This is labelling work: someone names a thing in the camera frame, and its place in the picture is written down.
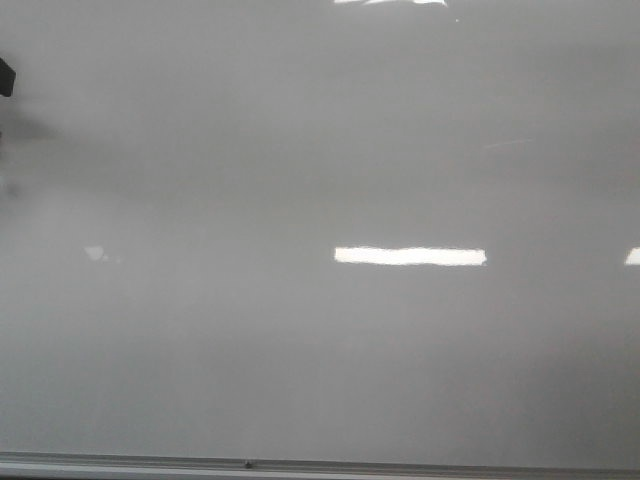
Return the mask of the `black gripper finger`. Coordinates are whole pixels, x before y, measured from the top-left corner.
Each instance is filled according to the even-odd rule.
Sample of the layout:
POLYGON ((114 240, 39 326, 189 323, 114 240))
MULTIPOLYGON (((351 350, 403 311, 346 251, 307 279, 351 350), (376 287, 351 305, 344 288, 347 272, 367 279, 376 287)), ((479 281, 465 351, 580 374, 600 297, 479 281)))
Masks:
POLYGON ((3 59, 0 59, 0 95, 11 97, 16 80, 15 70, 3 59))

